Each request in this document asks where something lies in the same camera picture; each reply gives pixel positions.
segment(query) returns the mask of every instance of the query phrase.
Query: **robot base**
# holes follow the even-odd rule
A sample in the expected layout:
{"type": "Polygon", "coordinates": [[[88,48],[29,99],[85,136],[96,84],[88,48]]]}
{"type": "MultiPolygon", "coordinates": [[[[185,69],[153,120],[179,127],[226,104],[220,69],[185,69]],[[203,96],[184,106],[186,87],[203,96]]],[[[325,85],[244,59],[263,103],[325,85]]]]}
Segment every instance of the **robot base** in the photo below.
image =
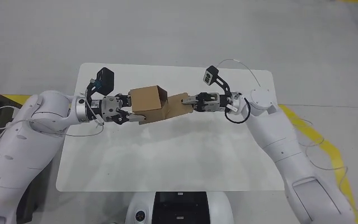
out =
{"type": "Polygon", "coordinates": [[[234,224],[234,218],[224,192],[138,192],[125,223],[234,224]]]}

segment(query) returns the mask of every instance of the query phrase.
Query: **box flap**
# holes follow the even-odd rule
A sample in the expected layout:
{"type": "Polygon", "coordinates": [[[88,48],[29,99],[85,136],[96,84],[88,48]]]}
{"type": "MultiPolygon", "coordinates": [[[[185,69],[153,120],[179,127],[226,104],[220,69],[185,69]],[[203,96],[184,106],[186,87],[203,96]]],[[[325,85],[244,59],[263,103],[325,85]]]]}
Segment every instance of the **box flap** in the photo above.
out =
{"type": "Polygon", "coordinates": [[[174,95],[168,97],[169,111],[166,115],[166,119],[174,118],[176,116],[184,115],[187,113],[192,113],[193,108],[191,105],[182,104],[181,100],[188,98],[188,93],[184,92],[182,94],[174,95]]]}
{"type": "Polygon", "coordinates": [[[162,108],[161,98],[167,98],[167,92],[159,86],[149,86],[130,90],[132,111],[147,111],[162,108]]]}

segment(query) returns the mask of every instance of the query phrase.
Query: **white table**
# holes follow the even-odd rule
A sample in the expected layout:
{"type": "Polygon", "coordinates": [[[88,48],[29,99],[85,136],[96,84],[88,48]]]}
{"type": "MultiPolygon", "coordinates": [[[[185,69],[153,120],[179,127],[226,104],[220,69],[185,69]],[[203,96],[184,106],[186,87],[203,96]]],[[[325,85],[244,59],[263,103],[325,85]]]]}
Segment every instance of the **white table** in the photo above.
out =
{"type": "MultiPolygon", "coordinates": [[[[217,85],[203,83],[206,68],[85,63],[75,94],[84,92],[102,67],[115,73],[113,95],[151,85],[160,85],[168,95],[223,93],[217,85]]],[[[262,87],[275,93],[269,71],[253,72],[262,87]]],[[[219,74],[232,91],[257,87],[247,70],[220,69],[219,74]]],[[[95,133],[95,126],[72,126],[68,133],[95,133]]],[[[106,123],[98,136],[66,137],[56,187],[61,192],[284,189],[274,163],[247,126],[232,124],[219,112],[193,112],[146,125],[106,123]]]]}

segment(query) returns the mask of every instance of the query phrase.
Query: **gray floor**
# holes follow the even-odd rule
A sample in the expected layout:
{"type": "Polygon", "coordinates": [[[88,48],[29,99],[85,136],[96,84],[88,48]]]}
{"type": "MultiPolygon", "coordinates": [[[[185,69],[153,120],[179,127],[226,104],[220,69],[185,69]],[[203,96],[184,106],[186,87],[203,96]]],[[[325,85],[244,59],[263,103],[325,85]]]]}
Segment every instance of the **gray floor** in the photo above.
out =
{"type": "MultiPolygon", "coordinates": [[[[72,94],[84,62],[207,67],[236,58],[271,71],[279,103],[294,105],[291,109],[311,120],[354,171],[357,5],[330,0],[2,0],[0,93],[52,89],[72,94]]],[[[323,152],[312,153],[321,165],[329,165],[323,152]]],[[[58,192],[59,158],[48,171],[46,198],[32,223],[124,220],[129,193],[58,192]]],[[[348,176],[358,192],[358,176],[348,176]]],[[[236,223],[297,222],[282,192],[228,195],[236,223]]]]}

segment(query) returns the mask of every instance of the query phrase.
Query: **black cable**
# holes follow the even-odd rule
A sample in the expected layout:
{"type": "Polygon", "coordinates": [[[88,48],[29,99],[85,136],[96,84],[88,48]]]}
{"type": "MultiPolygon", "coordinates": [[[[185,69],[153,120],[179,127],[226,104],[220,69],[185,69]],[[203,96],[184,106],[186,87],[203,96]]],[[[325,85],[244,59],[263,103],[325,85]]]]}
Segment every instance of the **black cable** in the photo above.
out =
{"type": "Polygon", "coordinates": [[[247,114],[246,118],[245,118],[243,121],[241,121],[241,122],[235,122],[235,121],[231,120],[231,119],[228,117],[228,113],[227,113],[226,110],[225,110],[225,117],[226,117],[226,119],[227,119],[228,121],[230,121],[230,122],[232,122],[232,123],[234,123],[234,124],[242,124],[242,123],[244,123],[244,122],[247,121],[247,119],[250,117],[251,105],[250,105],[250,103],[247,101],[246,98],[244,98],[244,100],[245,100],[246,105],[247,105],[247,107],[248,107],[248,114],[247,114]]]}

